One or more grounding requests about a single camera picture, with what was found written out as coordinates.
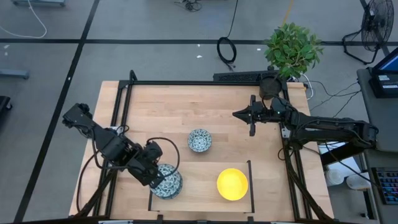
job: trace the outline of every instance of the yellow bowl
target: yellow bowl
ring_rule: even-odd
[[[248,180],[242,171],[229,168],[219,174],[217,189],[226,200],[239,200],[248,191]]]

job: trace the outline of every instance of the blue and white bowl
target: blue and white bowl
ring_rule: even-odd
[[[211,146],[211,135],[204,129],[195,129],[188,136],[188,146],[194,152],[205,152]]]
[[[169,164],[158,165],[158,171],[163,175],[171,173],[175,167]],[[182,189],[182,176],[176,170],[172,175],[165,177],[165,179],[156,187],[150,188],[152,193],[161,199],[173,199]]]

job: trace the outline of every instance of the black fan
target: black fan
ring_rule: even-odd
[[[343,46],[344,53],[367,65],[374,62],[377,51],[386,44],[390,37],[394,23],[394,6],[391,0],[371,0],[364,10],[361,29],[345,35],[343,37]],[[347,51],[346,38],[354,36],[351,39],[353,40],[360,32],[365,49],[374,52],[371,62],[365,62]]]

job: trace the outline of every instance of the plant pot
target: plant pot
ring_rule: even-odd
[[[261,77],[259,95],[262,99],[269,100],[277,96],[281,90],[282,81],[275,75]]]

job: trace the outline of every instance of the monitor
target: monitor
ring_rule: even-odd
[[[396,73],[398,74],[398,47],[379,62],[373,70],[376,73]]]

